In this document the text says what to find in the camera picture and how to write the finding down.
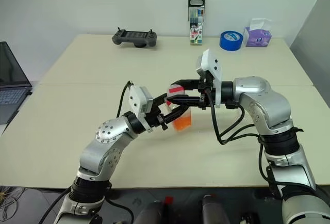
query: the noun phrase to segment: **cable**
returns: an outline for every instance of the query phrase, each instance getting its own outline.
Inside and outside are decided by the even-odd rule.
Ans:
[[[25,188],[14,188],[8,186],[0,187],[2,197],[2,202],[0,203],[0,222],[9,220],[16,214],[19,207],[17,200],[21,197],[24,191]],[[12,206],[13,204],[15,204],[15,209],[11,216],[7,216],[8,207]]]
[[[260,144],[260,150],[259,150],[259,160],[258,160],[258,164],[259,164],[259,172],[262,176],[262,178],[264,180],[266,180],[268,183],[270,184],[275,184],[275,185],[283,185],[283,186],[298,186],[298,187],[302,187],[307,189],[309,192],[315,193],[315,190],[305,184],[300,184],[300,183],[293,183],[293,182],[280,182],[280,181],[275,181],[272,179],[269,179],[268,177],[266,177],[266,175],[264,174],[263,170],[262,170],[262,164],[261,164],[261,160],[262,160],[262,151],[263,151],[263,145]]]
[[[1,214],[1,219],[0,219],[0,221],[1,222],[5,222],[6,220],[9,220],[9,219],[11,219],[15,214],[16,214],[16,212],[17,212],[17,210],[18,210],[18,208],[19,208],[19,204],[18,204],[18,202],[17,202],[17,200],[15,199],[15,198],[13,198],[13,197],[8,197],[8,198],[12,198],[13,199],[13,202],[12,203],[15,203],[15,210],[14,210],[14,212],[12,213],[12,215],[10,216],[10,217],[8,217],[7,216],[7,208],[9,207],[9,206],[11,206],[12,205],[12,203],[10,204],[10,205],[7,205],[6,207],[4,207],[3,208],[3,211],[2,211],[2,214]]]
[[[67,193],[70,192],[71,187],[65,189],[65,191],[63,191],[58,198],[56,198],[56,200],[49,206],[49,208],[46,210],[46,212],[43,214],[43,216],[41,217],[40,221],[38,222],[39,224],[43,224],[43,222],[45,221],[47,215],[50,213],[50,211],[52,211],[53,207],[56,205],[56,203],[61,200],[61,198],[66,195]]]
[[[123,99],[124,99],[125,91],[126,91],[126,89],[128,87],[130,87],[132,85],[133,85],[133,83],[131,81],[128,81],[126,83],[126,85],[124,86],[123,91],[122,91],[122,95],[120,96],[119,107],[118,107],[118,111],[117,111],[117,116],[116,117],[119,117],[119,115],[120,115],[120,110],[122,109],[122,104],[123,104]]]
[[[232,130],[234,127],[236,127],[244,118],[245,115],[245,110],[244,108],[239,104],[238,107],[241,109],[242,114],[241,116],[236,120],[236,122],[234,122],[231,126],[229,126],[225,131],[223,131],[221,134],[219,133],[219,129],[218,129],[218,124],[217,124],[217,118],[216,118],[216,110],[215,110],[215,106],[213,104],[213,99],[212,99],[212,95],[211,95],[211,91],[210,89],[206,89],[205,90],[206,96],[208,98],[208,101],[210,103],[210,107],[211,107],[211,115],[212,115],[212,122],[213,122],[213,128],[214,128],[214,132],[216,133],[216,137],[218,142],[221,145],[225,145],[227,144],[229,141],[232,140],[237,140],[243,137],[247,137],[247,136],[255,136],[255,137],[259,137],[259,135],[257,134],[252,134],[252,133],[248,133],[248,134],[244,134],[244,135],[239,135],[236,136],[239,132],[241,132],[244,129],[247,129],[248,127],[253,127],[254,124],[249,124],[246,126],[241,127],[240,129],[238,129],[237,131],[235,131],[232,135],[230,135],[228,137],[228,139],[226,140],[222,140],[221,137],[224,136],[225,134],[227,134],[230,130]]]
[[[324,194],[324,196],[326,197],[326,200],[322,196],[320,196],[320,194],[317,194],[317,197],[321,198],[327,205],[330,206],[329,193],[325,189],[323,189],[320,185],[317,185],[317,184],[316,184],[316,190],[322,192]]]
[[[134,222],[134,214],[133,214],[132,210],[130,210],[128,207],[125,207],[125,206],[120,205],[120,204],[118,204],[118,203],[114,203],[114,202],[112,202],[112,201],[111,201],[110,199],[108,199],[108,198],[105,198],[105,200],[106,200],[110,205],[115,206],[115,207],[118,207],[118,208],[120,208],[120,209],[123,209],[123,210],[126,210],[127,212],[129,212],[129,214],[130,214],[130,224],[133,224],[133,222]]]

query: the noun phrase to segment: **blue tape roll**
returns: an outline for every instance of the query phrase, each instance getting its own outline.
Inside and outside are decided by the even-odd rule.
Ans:
[[[224,50],[235,51],[239,50],[243,41],[241,33],[236,31],[225,31],[220,35],[220,47]]]

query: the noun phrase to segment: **laptop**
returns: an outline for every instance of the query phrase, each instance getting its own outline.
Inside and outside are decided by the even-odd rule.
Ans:
[[[0,124],[8,124],[32,85],[6,42],[0,42]]]

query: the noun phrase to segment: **white tissue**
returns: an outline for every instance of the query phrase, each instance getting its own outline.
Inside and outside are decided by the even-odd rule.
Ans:
[[[269,19],[253,18],[250,22],[250,31],[255,29],[270,30],[272,21]]]

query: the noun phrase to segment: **laptop screen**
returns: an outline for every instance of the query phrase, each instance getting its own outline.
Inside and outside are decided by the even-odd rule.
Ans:
[[[0,42],[0,88],[18,85],[30,86],[30,82],[8,44]]]

